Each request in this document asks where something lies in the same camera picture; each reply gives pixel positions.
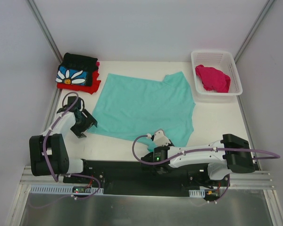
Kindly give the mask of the teal t shirt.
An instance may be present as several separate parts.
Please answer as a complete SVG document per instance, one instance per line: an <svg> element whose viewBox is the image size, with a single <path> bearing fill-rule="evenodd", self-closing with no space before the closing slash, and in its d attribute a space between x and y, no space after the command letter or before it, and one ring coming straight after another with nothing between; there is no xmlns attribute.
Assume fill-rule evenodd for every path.
<svg viewBox="0 0 283 226"><path fill-rule="evenodd" d="M109 74L92 112L88 131L134 141L162 129L175 146L186 146L194 131L195 102L183 72L154 81Z"/></svg>

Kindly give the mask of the white plastic basket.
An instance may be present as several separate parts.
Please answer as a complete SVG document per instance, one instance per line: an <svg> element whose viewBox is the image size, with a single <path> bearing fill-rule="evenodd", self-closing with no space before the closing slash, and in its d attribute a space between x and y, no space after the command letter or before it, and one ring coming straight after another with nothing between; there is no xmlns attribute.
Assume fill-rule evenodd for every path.
<svg viewBox="0 0 283 226"><path fill-rule="evenodd" d="M192 72L199 95L208 97L233 97L243 89L234 58L220 50L195 50L191 52Z"/></svg>

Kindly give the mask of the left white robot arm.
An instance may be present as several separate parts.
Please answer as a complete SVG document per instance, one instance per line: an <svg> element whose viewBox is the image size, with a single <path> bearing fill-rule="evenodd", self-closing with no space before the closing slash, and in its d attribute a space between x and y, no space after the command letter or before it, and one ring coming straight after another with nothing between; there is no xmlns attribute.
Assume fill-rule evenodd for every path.
<svg viewBox="0 0 283 226"><path fill-rule="evenodd" d="M56 112L53 123L40 135L29 139L30 163L32 174L52 176L74 174L79 183L90 179L86 169L86 160L70 158L65 138L72 132L78 139L85 138L88 129L97 127L97 120L85 109L84 100L76 92L70 92L63 98L62 107Z"/></svg>

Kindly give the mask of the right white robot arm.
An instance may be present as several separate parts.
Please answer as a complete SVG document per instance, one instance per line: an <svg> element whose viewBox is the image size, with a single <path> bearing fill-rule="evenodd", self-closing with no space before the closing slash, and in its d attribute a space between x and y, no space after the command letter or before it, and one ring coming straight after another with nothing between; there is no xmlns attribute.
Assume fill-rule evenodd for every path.
<svg viewBox="0 0 283 226"><path fill-rule="evenodd" d="M153 152L141 158L145 165L151 165L162 173L183 169L192 165L206 164L203 181L215 185L230 173L246 174L255 171L248 141L233 134L224 134L221 140L203 146L176 147L159 129L148 136L156 145Z"/></svg>

